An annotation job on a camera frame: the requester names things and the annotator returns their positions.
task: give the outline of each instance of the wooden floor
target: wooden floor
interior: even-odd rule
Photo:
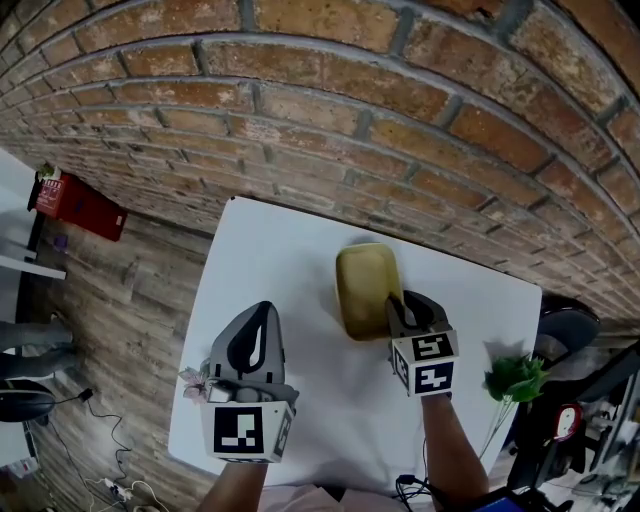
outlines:
[[[66,235],[66,253],[53,249]],[[213,482],[212,475],[172,460],[167,453],[173,390],[180,354],[211,237],[130,216],[118,243],[74,226],[47,221],[38,261],[64,267],[65,281],[32,278],[31,310],[48,321],[58,311],[81,351],[77,371],[47,383],[58,399],[92,387],[98,414],[124,417],[116,437],[132,448],[123,454],[127,483],[143,479],[171,511],[194,510]],[[110,431],[115,419],[94,418],[78,401],[57,406],[52,422],[84,478],[120,476],[118,446]],[[58,512],[89,510],[91,497],[69,463],[51,426],[34,426],[42,470],[37,479]],[[504,485],[511,460],[499,460],[490,475]],[[103,485],[88,482],[109,504]],[[136,504],[152,504],[144,487]],[[106,507],[98,503],[97,512]]]

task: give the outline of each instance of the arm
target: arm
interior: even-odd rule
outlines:
[[[196,512],[256,512],[267,467],[227,463]]]
[[[422,397],[429,483],[462,506],[489,492],[489,480],[446,395]]]

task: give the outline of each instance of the green leaves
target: green leaves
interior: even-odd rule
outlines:
[[[491,371],[485,373],[485,385],[491,398],[497,402],[505,399],[513,402],[530,402],[540,396],[547,372],[542,370],[543,362],[530,360],[529,356],[499,357]]]

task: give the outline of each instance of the green artificial plant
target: green artificial plant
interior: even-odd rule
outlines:
[[[542,364],[541,360],[530,359],[528,355],[499,357],[493,361],[491,371],[485,372],[484,383],[487,391],[495,401],[500,403],[500,407],[480,457],[484,455],[491,440],[515,405],[530,402],[542,395],[540,388],[547,377],[547,372],[542,370]]]

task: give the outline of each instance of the power strip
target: power strip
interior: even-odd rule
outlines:
[[[131,494],[131,491],[125,489],[121,485],[112,482],[108,478],[104,479],[104,484],[109,488],[111,494],[113,494],[116,499],[120,501],[129,501],[131,498],[133,498],[133,494]]]

